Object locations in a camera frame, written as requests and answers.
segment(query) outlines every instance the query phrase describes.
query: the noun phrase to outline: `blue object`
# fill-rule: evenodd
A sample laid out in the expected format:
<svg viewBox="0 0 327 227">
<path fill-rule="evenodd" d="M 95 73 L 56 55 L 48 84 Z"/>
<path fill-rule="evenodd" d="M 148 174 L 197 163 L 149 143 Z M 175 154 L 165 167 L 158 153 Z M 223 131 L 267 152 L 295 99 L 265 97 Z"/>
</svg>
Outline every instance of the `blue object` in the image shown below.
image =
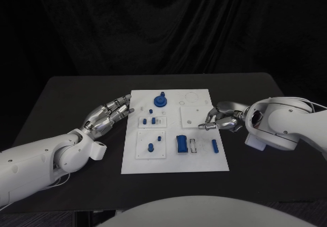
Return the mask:
<svg viewBox="0 0 327 227">
<path fill-rule="evenodd" d="M 164 97 L 164 92 L 159 93 L 159 96 L 154 98 L 154 105 L 157 107 L 164 107 L 167 105 L 167 99 Z"/>
<path fill-rule="evenodd" d="M 213 140 L 213 151 L 214 151 L 214 153 L 218 152 L 218 150 L 217 150 L 217 145 L 216 145 L 216 140 Z"/>
<path fill-rule="evenodd" d="M 185 136 L 180 135 L 175 138 L 177 138 L 177 152 L 187 153 Z"/>
<path fill-rule="evenodd" d="M 148 152 L 152 152 L 154 148 L 152 148 L 152 144 L 148 144 Z"/>
</svg>

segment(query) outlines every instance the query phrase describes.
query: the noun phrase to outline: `blue knob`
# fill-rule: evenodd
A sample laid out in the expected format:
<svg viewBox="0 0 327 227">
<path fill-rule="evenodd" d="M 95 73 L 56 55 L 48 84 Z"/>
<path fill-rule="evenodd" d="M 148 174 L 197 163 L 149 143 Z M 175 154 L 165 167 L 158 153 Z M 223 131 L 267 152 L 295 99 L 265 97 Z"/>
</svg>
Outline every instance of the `blue knob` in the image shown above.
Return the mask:
<svg viewBox="0 0 327 227">
<path fill-rule="evenodd" d="M 164 92 L 159 93 L 159 96 L 154 98 L 154 105 L 157 107 L 164 107 L 167 105 L 167 99 L 164 97 Z"/>
<path fill-rule="evenodd" d="M 152 148 L 152 144 L 148 144 L 148 152 L 152 152 L 154 148 Z"/>
</svg>

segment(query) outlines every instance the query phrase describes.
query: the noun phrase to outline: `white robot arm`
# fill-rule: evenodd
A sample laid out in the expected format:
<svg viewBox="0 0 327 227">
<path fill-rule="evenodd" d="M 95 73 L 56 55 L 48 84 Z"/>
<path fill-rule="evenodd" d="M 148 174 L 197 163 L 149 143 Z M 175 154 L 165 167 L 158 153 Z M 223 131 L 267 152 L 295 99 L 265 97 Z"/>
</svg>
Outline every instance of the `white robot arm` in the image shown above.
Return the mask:
<svg viewBox="0 0 327 227">
<path fill-rule="evenodd" d="M 266 145 L 279 150 L 293 150 L 302 139 L 325 156 L 327 110 L 315 113 L 312 104 L 325 108 L 295 97 L 267 98 L 252 106 L 220 102 L 210 110 L 198 129 L 218 128 L 236 132 L 244 122 L 249 131 L 244 143 L 257 150 L 263 150 Z"/>
<path fill-rule="evenodd" d="M 79 170 L 90 157 L 100 160 L 106 146 L 93 141 L 133 109 L 131 95 L 100 105 L 83 125 L 67 134 L 38 140 L 0 152 L 0 206 L 41 190 L 66 174 Z"/>
</svg>

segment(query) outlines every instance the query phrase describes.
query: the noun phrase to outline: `table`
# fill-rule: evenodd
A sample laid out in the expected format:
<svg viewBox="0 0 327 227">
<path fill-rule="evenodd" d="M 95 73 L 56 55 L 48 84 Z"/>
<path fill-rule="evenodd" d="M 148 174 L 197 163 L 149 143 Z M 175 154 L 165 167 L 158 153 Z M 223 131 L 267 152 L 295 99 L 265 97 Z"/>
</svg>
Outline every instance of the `table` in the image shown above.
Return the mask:
<svg viewBox="0 0 327 227">
<path fill-rule="evenodd" d="M 247 105 L 280 90 L 266 73 L 53 77 L 40 94 L 14 146 L 79 128 L 92 109 L 136 89 L 207 88 L 213 104 Z M 303 142 L 293 151 L 244 145 L 246 130 L 220 131 L 229 172 L 121 175 L 126 120 L 99 141 L 103 159 L 89 159 L 66 184 L 37 192 L 8 206 L 5 213 L 128 209 L 158 199 L 214 195 L 246 201 L 292 201 L 327 194 L 327 162 Z"/>
</svg>

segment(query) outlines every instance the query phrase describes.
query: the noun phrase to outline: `white board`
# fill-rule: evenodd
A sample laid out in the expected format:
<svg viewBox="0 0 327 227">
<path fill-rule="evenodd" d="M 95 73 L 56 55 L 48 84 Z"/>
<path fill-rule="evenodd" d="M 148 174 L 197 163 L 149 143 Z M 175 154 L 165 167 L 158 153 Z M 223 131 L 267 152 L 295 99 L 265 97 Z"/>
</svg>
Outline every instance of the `white board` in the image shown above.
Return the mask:
<svg viewBox="0 0 327 227">
<path fill-rule="evenodd" d="M 155 107 L 152 100 L 161 91 L 165 94 L 167 105 Z M 180 107 L 184 106 L 191 106 L 194 110 L 198 109 L 198 112 L 204 115 L 181 115 Z M 229 171 L 218 130 L 198 130 L 194 126 L 181 128 L 181 120 L 187 122 L 188 118 L 191 118 L 191 122 L 203 123 L 211 107 L 207 89 L 131 91 L 129 108 L 133 108 L 135 111 L 126 120 L 121 174 Z M 165 128 L 154 128 L 152 125 L 149 128 L 141 127 L 141 120 L 152 117 L 155 119 L 165 117 Z M 158 157 L 158 155 L 162 155 L 161 153 L 155 153 L 155 150 L 161 149 L 155 149 L 158 146 L 155 144 L 154 151 L 146 153 L 146 144 L 155 140 L 158 131 L 164 131 L 164 158 L 162 156 Z M 144 144 L 138 141 L 139 132 L 141 135 L 142 132 L 144 135 L 155 135 L 152 138 L 145 136 Z M 175 136 L 178 135 L 187 137 L 188 153 L 185 154 L 177 153 Z M 195 153 L 190 152 L 190 139 L 194 139 L 195 142 Z M 218 153 L 213 152 L 211 140 L 216 140 Z M 136 158 L 138 149 L 142 151 L 142 158 Z"/>
</svg>

